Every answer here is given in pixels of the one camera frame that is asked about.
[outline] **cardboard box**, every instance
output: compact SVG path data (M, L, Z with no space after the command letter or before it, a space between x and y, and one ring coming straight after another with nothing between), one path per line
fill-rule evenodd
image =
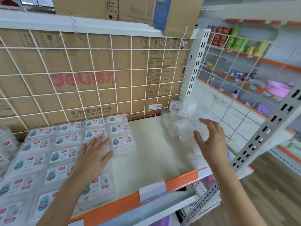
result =
M59 15L146 23L164 35L190 38L204 0L52 0Z
M5 97L17 97L8 101L29 129L46 126L45 119L49 125L67 122L64 112L60 111L62 107L69 121L84 120L85 115L87 119L113 115L117 114L117 110L118 113L132 114L132 117L128 116L129 120L136 120L144 118L144 115L154 116L154 111L149 110L152 108L150 105L157 104L158 92L158 104L162 104L162 107L168 106L169 97L179 98L179 81L182 79L183 66L188 54L188 51L179 50L180 39L168 38L166 49L174 50L164 53L162 49L165 47L165 38L151 38L150 49L158 50L150 50L148 59L149 38L132 37L132 48L140 50L132 50L131 58L130 50L111 49L109 35L89 34L87 37L86 34L81 34L80 40L74 33L64 32L62 35L66 47L74 48L65 50L59 32L32 31L32 33L38 46L45 48L40 49L40 52L58 94L53 89L30 33L27 30L0 30L0 36L6 46L14 47L9 51L22 73L19 74L6 49L0 49L1 91ZM130 38L112 35L113 48L129 49ZM90 53L88 39L91 48L104 50L91 50ZM188 48L187 40L184 49ZM161 72L163 55L164 68ZM87 108L82 109L79 96L83 106ZM15 113L6 100L0 100L0 118L13 116ZM20 119L0 119L0 126L9 126L14 133L26 131ZM25 135L26 133L18 137L22 139Z

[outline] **pink plastic basin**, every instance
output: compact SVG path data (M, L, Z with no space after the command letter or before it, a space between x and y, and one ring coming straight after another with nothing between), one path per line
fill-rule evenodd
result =
M265 90L267 92L274 94L280 98L284 98L291 89L291 86L275 81L267 81L267 84L265 86Z

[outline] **wooden floor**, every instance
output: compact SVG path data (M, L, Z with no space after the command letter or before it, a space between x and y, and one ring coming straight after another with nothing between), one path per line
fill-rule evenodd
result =
M268 226L301 225L301 178L269 153L251 166L253 174L241 180L243 188ZM193 226L230 226L222 205Z

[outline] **left hand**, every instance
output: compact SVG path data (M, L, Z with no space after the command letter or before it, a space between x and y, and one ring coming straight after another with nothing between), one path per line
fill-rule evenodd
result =
M101 175L108 161L113 156L113 151L109 151L103 158L103 152L108 146L111 138L107 138L103 143L103 136L98 139L95 137L87 145L83 144L77 162L74 166L70 179L77 182L81 188L91 183Z

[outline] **forearm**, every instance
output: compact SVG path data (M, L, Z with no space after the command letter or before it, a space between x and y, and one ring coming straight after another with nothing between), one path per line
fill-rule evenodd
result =
M229 165L213 169L213 174L219 185L223 205L235 225L266 225Z
M67 226L83 190L84 187L70 177L36 226Z

